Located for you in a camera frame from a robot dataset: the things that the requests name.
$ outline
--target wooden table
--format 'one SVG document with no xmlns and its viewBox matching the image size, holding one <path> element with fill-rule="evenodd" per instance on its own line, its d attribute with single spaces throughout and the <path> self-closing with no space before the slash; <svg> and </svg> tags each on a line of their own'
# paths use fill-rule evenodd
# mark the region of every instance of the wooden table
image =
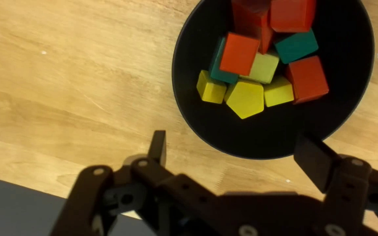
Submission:
<svg viewBox="0 0 378 236">
<path fill-rule="evenodd" d="M 119 168 L 168 132 L 167 168 L 224 191 L 321 198 L 293 157 L 241 160 L 184 122 L 172 84 L 180 29 L 198 0 L 0 0 L 0 179 L 67 196 L 87 165 Z M 327 143 L 378 168 L 378 0 L 365 0 L 377 51 L 358 109 Z M 366 223 L 377 227 L 369 213 Z"/>
</svg>

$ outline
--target black bowl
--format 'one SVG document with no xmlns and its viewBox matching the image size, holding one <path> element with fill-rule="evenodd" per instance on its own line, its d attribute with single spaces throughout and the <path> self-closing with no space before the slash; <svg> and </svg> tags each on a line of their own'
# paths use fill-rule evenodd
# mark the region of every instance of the black bowl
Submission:
<svg viewBox="0 0 378 236">
<path fill-rule="evenodd" d="M 182 116 L 210 145 L 247 158 L 291 154 L 303 131 L 327 137 L 352 114 L 370 80 L 374 39 L 360 0 L 318 0 L 312 26 L 329 94 L 300 105 L 286 103 L 239 119 L 226 103 L 202 102 L 197 89 L 218 38 L 232 30 L 230 0 L 202 0 L 181 30 L 173 57 L 173 89 Z"/>
</svg>

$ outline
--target yellow block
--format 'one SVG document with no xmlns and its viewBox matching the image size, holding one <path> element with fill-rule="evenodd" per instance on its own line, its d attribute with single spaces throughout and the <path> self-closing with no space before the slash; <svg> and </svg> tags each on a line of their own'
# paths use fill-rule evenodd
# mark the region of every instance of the yellow block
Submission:
<svg viewBox="0 0 378 236">
<path fill-rule="evenodd" d="M 241 119 L 264 111 L 264 86 L 255 81 L 239 80 L 231 85 L 226 102 Z"/>
<path fill-rule="evenodd" d="M 266 107 L 294 101 L 293 85 L 283 76 L 276 76 L 273 82 L 265 85 Z"/>
<path fill-rule="evenodd" d="M 226 95 L 227 85 L 224 82 L 211 80 L 207 71 L 201 71 L 197 89 L 202 101 L 222 103 Z"/>
<path fill-rule="evenodd" d="M 249 74 L 241 74 L 244 78 L 255 80 L 261 84 L 270 84 L 277 71 L 279 57 L 276 52 L 260 54 L 255 56 L 255 61 Z"/>
</svg>

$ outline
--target orange block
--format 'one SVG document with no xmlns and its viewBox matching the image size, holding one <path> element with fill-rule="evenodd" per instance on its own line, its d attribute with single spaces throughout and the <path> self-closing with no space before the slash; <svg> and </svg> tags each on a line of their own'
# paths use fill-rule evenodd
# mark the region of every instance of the orange block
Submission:
<svg viewBox="0 0 378 236">
<path fill-rule="evenodd" d="M 308 31 L 315 10 L 316 0 L 272 0 L 270 26 L 281 33 Z"/>
<path fill-rule="evenodd" d="M 230 73 L 249 74 L 260 40 L 228 33 L 220 69 Z"/>
<path fill-rule="evenodd" d="M 286 77 L 293 84 L 294 103 L 316 99 L 329 92 L 320 59 L 316 55 L 290 63 Z"/>
<path fill-rule="evenodd" d="M 269 0 L 232 0 L 235 31 L 260 39 L 262 54 L 268 52 L 273 36 L 269 5 Z"/>
</svg>

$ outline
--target wooden block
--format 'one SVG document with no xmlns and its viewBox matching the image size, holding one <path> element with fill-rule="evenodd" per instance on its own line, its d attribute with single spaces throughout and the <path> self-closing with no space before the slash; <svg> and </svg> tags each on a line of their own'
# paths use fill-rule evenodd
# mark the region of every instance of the wooden block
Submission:
<svg viewBox="0 0 378 236">
<path fill-rule="evenodd" d="M 293 84 L 294 103 L 316 99 L 329 92 L 319 56 L 290 63 L 286 76 Z"/>
<path fill-rule="evenodd" d="M 228 33 L 219 68 L 230 73 L 248 74 L 258 47 L 258 39 Z"/>
<path fill-rule="evenodd" d="M 269 0 L 232 0 L 235 31 L 261 40 L 260 51 L 268 52 L 273 38 Z"/>
<path fill-rule="evenodd" d="M 312 30 L 293 34 L 276 42 L 276 50 L 283 64 L 291 63 L 319 50 L 318 40 Z"/>
<path fill-rule="evenodd" d="M 214 57 L 210 65 L 210 77 L 213 80 L 223 81 L 227 84 L 235 84 L 239 78 L 239 74 L 228 73 L 228 72 L 219 69 L 219 63 L 223 55 L 224 44 L 226 44 L 226 38 L 223 36 L 218 40 L 218 44 L 215 46 L 215 52 L 213 55 Z"/>
<path fill-rule="evenodd" d="M 277 54 L 260 54 L 257 52 L 251 68 L 251 73 L 241 76 L 244 78 L 255 80 L 262 84 L 270 84 L 273 74 L 278 67 L 279 57 Z"/>
<path fill-rule="evenodd" d="M 239 80 L 226 94 L 226 103 L 241 119 L 264 111 L 264 86 L 258 82 Z"/>
<path fill-rule="evenodd" d="M 207 71 L 201 71 L 197 82 L 197 90 L 201 99 L 211 103 L 222 103 L 227 86 L 224 82 L 211 80 Z"/>
<path fill-rule="evenodd" d="M 294 101 L 291 82 L 283 76 L 276 76 L 272 84 L 265 85 L 265 105 L 266 107 Z"/>
<path fill-rule="evenodd" d="M 308 31 L 315 10 L 316 0 L 272 0 L 270 26 L 278 33 Z"/>
</svg>

